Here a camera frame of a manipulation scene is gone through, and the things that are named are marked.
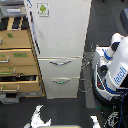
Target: open drawer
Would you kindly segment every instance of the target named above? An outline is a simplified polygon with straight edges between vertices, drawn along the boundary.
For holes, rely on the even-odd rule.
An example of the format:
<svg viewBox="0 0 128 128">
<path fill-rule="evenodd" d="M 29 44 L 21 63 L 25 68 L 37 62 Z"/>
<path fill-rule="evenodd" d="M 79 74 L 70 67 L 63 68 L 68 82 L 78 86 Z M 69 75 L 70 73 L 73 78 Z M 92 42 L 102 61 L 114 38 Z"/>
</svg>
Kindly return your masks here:
<svg viewBox="0 0 128 128">
<path fill-rule="evenodd" d="M 0 81 L 2 81 L 0 82 L 0 93 L 40 91 L 38 76 L 25 76 L 24 78 L 25 79 L 23 79 L 23 77 L 0 78 Z"/>
<path fill-rule="evenodd" d="M 29 66 L 10 66 L 0 67 L 0 77 L 2 76 L 23 76 L 23 75 L 38 75 L 36 65 Z"/>
<path fill-rule="evenodd" d="M 31 48 L 27 18 L 2 18 L 0 22 L 0 49 Z"/>
</svg>

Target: sticker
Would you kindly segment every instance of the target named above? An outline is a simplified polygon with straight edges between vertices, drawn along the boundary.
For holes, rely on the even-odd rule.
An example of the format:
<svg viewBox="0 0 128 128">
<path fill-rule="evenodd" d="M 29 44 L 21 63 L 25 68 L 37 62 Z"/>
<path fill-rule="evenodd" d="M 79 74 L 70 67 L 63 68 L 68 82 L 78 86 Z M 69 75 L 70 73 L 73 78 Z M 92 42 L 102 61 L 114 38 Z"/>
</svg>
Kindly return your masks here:
<svg viewBox="0 0 128 128">
<path fill-rule="evenodd" d="M 8 35 L 8 38 L 14 38 L 12 33 L 7 33 L 7 35 Z"/>
<path fill-rule="evenodd" d="M 13 53 L 15 58 L 28 57 L 27 53 Z"/>
<path fill-rule="evenodd" d="M 8 69 L 13 69 L 12 67 L 8 68 Z"/>
<path fill-rule="evenodd" d="M 49 16 L 49 5 L 48 3 L 37 3 L 38 15 L 43 17 Z"/>
<path fill-rule="evenodd" d="M 6 55 L 0 55 L 1 57 L 6 57 Z"/>
</svg>

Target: white door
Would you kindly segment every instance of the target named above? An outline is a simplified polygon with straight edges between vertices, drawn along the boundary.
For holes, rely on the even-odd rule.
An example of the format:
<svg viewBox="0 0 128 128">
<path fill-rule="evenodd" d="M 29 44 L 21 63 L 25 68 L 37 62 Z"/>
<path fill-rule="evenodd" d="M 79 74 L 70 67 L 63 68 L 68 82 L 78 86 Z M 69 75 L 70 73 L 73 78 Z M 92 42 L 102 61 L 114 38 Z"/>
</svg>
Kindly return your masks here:
<svg viewBox="0 0 128 128">
<path fill-rule="evenodd" d="M 91 0 L 29 0 L 25 5 L 31 26 L 35 24 L 38 57 L 82 56 L 90 15 Z M 49 15 L 43 17 L 44 10 Z"/>
</svg>

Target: label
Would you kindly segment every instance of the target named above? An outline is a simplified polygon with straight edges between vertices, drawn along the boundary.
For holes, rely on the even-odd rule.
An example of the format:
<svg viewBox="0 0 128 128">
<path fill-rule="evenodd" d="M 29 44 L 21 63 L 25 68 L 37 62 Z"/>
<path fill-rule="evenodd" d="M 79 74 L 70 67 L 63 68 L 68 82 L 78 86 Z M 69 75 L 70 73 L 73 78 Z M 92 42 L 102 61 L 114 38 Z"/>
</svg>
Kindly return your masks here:
<svg viewBox="0 0 128 128">
<path fill-rule="evenodd" d="M 113 80 L 115 81 L 117 86 L 120 86 L 124 80 L 124 78 L 127 75 L 127 70 L 122 66 L 118 66 L 118 69 L 116 70 Z"/>
<path fill-rule="evenodd" d="M 7 9 L 8 13 L 20 13 L 20 9 Z"/>
<path fill-rule="evenodd" d="M 28 57 L 27 53 L 13 53 L 15 58 Z"/>
<path fill-rule="evenodd" d="M 12 67 L 9 67 L 8 69 L 13 69 Z"/>
<path fill-rule="evenodd" d="M 7 35 L 8 35 L 8 38 L 14 38 L 12 33 L 7 33 Z"/>
<path fill-rule="evenodd" d="M 6 55 L 0 55 L 1 57 L 6 57 Z"/>
<path fill-rule="evenodd" d="M 37 3 L 37 11 L 39 16 L 49 16 L 49 5 L 48 3 Z"/>
</svg>

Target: wooden cabinet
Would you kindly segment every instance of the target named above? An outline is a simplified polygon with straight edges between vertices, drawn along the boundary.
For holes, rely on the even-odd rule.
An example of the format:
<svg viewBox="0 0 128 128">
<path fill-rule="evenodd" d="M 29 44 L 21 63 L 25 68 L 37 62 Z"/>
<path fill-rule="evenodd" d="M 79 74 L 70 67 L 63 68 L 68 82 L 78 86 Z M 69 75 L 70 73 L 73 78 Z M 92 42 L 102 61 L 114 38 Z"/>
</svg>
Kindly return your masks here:
<svg viewBox="0 0 128 128">
<path fill-rule="evenodd" d="M 12 30 L 15 18 L 9 18 L 7 30 L 0 31 L 0 93 L 43 96 L 43 83 L 29 28 Z"/>
</svg>

